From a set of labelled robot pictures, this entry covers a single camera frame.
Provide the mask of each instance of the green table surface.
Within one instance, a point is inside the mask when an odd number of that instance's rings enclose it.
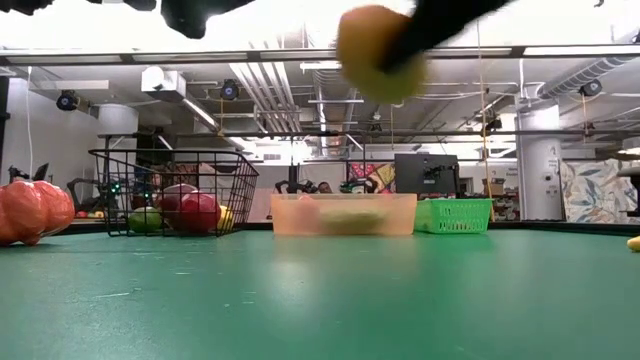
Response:
[[[640,255],[536,231],[0,249],[1,359],[640,359]]]

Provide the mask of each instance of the green plastic basket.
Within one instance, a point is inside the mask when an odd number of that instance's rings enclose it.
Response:
[[[418,202],[415,230],[434,234],[487,231],[491,199],[428,199]]]

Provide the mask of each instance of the ceiling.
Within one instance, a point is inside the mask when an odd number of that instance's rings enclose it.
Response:
[[[264,4],[268,0],[259,0]],[[284,6],[285,0],[275,3]],[[638,12],[616,12],[624,6],[640,5],[627,0],[607,0],[602,10],[594,9],[589,1],[563,0],[520,0],[516,1],[500,13],[483,19],[480,23],[482,45],[511,45],[511,44],[586,44],[612,43],[628,41],[630,34],[637,33],[640,22],[632,19],[631,14]],[[406,5],[407,1],[395,1]],[[552,15],[545,10],[545,6],[554,6]],[[335,10],[331,19],[335,19]],[[318,30],[321,21],[308,20],[305,27],[287,28],[279,36],[275,36],[276,45],[281,48],[327,47],[331,46],[332,36],[322,36]],[[477,46],[477,28],[470,26],[464,33],[452,39],[450,45]],[[315,120],[304,123],[304,129],[321,128],[321,121],[327,123],[349,121],[351,124],[340,125],[340,128],[368,129],[376,111],[380,114],[380,121],[384,130],[456,130],[475,126],[474,114],[483,107],[481,91],[488,91],[485,104],[500,98],[504,94],[520,93],[520,83],[524,82],[527,91],[533,91],[544,83],[555,83],[575,73],[577,69],[593,63],[596,59],[534,59],[519,61],[518,59],[504,60],[431,60],[426,63],[428,79],[420,94],[406,99],[401,106],[379,106],[359,93],[340,77],[337,70],[301,70],[300,62],[286,62],[283,64],[288,79],[289,88],[297,107],[308,109],[315,113]],[[219,89],[225,79],[237,79],[237,73],[228,64],[198,64],[198,65],[166,65],[165,70],[177,70],[188,81],[188,92],[196,98],[214,117],[223,120],[223,125],[234,128],[255,128],[255,122],[248,116],[254,111],[254,99],[248,89],[241,91],[241,96],[234,102],[225,102],[221,109]],[[142,93],[141,73],[146,66],[64,66],[36,68],[32,79],[35,81],[87,81],[108,80],[108,89],[79,90],[80,96],[90,100],[93,104],[121,103],[135,106],[140,111],[140,123],[149,126],[163,126],[168,132],[191,131],[193,114],[181,105],[152,102],[154,99]],[[267,73],[262,68],[263,76]],[[484,90],[478,84],[480,73],[485,83]],[[604,93],[589,98],[582,104],[577,93],[565,94],[556,99],[560,105],[561,126],[571,128],[581,126],[585,121],[596,122],[596,128],[633,129],[635,119],[640,119],[640,82],[636,74],[640,72],[640,60],[634,59],[606,75],[600,77]],[[278,102],[278,94],[271,90]],[[57,97],[55,91],[41,91],[49,97]],[[349,104],[332,104],[319,107],[309,103],[319,96],[324,100],[359,100],[352,106],[352,116]],[[512,103],[501,103],[501,113],[515,112]],[[227,117],[220,114],[247,114],[246,118]],[[584,145],[580,137],[571,138],[575,144]],[[422,143],[436,141],[469,140],[468,137],[448,137],[446,139],[434,137],[379,137],[373,139],[378,143]],[[611,138],[598,136],[589,140],[591,143],[601,143],[609,146]],[[321,144],[325,147],[343,148],[347,145],[345,139],[339,144]]]

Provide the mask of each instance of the clear plastic bin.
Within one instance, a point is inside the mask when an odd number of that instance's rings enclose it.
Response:
[[[274,194],[276,235],[411,235],[414,194]]]

